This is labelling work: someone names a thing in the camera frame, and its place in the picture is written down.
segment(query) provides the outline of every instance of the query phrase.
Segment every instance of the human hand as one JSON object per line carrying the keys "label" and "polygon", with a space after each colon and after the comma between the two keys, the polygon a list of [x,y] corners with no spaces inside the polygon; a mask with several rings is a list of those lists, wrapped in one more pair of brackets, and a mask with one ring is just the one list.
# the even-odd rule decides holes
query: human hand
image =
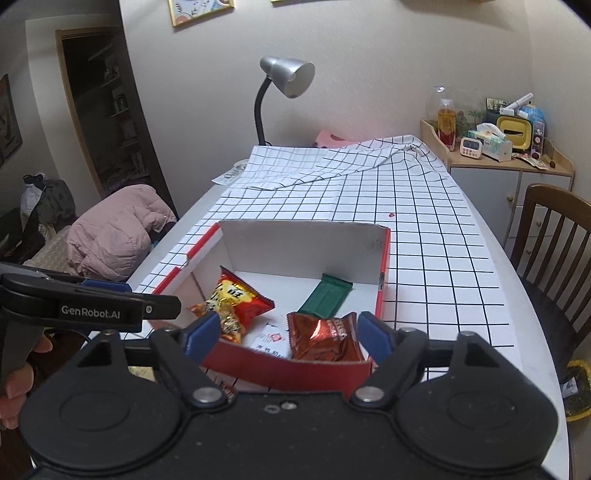
{"label": "human hand", "polygon": [[[44,335],[33,351],[46,353],[51,351],[52,348],[53,344]],[[25,364],[20,370],[10,373],[6,378],[4,385],[6,396],[0,397],[0,420],[7,429],[14,430],[18,427],[18,414],[25,404],[27,393],[32,387],[33,368],[29,364]]]}

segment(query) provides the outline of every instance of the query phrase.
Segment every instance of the wall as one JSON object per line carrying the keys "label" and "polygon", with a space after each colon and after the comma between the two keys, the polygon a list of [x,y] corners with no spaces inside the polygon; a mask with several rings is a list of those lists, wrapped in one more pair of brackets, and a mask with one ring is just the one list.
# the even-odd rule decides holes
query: wall
{"label": "wall", "polygon": [[142,107],[179,213],[256,143],[252,107],[263,55],[299,57],[317,68],[301,98],[269,89],[263,117],[275,145],[310,145],[321,128],[352,140],[417,134],[434,85],[502,98],[531,90],[523,0],[279,7],[236,0],[235,11],[176,31],[167,2],[120,6]]}
{"label": "wall", "polygon": [[14,16],[0,18],[0,77],[8,73],[12,102],[22,135],[22,146],[0,167],[0,213],[20,206],[22,177],[38,171],[49,178],[57,170],[41,126],[27,57],[24,21]]}
{"label": "wall", "polygon": [[57,56],[56,30],[113,26],[110,15],[68,15],[26,22],[29,66],[41,124],[59,176],[81,214],[100,202],[66,100]]}
{"label": "wall", "polygon": [[547,136],[574,163],[573,191],[591,200],[591,30],[557,0],[525,0],[525,4],[535,103],[544,110]]}

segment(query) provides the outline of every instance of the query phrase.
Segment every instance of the blue gripper pad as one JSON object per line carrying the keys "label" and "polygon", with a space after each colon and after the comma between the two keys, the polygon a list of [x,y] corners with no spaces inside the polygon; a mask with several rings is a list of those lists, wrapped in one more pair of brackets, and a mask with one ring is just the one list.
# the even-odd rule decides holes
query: blue gripper pad
{"label": "blue gripper pad", "polygon": [[184,330],[184,353],[200,365],[220,339],[220,317],[215,312],[206,313]]}
{"label": "blue gripper pad", "polygon": [[394,352],[394,330],[370,312],[357,318],[357,339],[378,365]]}
{"label": "blue gripper pad", "polygon": [[128,293],[130,291],[133,291],[133,289],[129,285],[127,285],[127,283],[91,280],[89,278],[82,282],[81,285],[84,287],[102,288],[103,290],[120,291],[122,293]]}

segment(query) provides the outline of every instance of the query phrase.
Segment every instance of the red snack bag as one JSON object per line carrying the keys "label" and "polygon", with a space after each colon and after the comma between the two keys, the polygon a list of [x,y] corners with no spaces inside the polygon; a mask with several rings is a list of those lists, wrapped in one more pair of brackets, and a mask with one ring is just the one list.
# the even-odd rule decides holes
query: red snack bag
{"label": "red snack bag", "polygon": [[197,316],[216,311],[220,316],[222,338],[240,343],[252,319],[274,309],[275,303],[227,268],[221,269],[222,276],[209,299],[189,309]]}
{"label": "red snack bag", "polygon": [[291,353],[294,360],[361,362],[363,355],[355,335],[357,314],[341,319],[318,319],[289,313]]}

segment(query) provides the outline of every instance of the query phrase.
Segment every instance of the tissue box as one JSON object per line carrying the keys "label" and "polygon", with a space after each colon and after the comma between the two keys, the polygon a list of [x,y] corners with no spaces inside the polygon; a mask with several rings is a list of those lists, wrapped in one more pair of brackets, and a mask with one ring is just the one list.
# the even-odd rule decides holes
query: tissue box
{"label": "tissue box", "polygon": [[468,137],[482,142],[482,153],[496,161],[509,161],[513,152],[513,144],[508,140],[501,140],[496,135],[491,135],[478,130],[468,130]]}

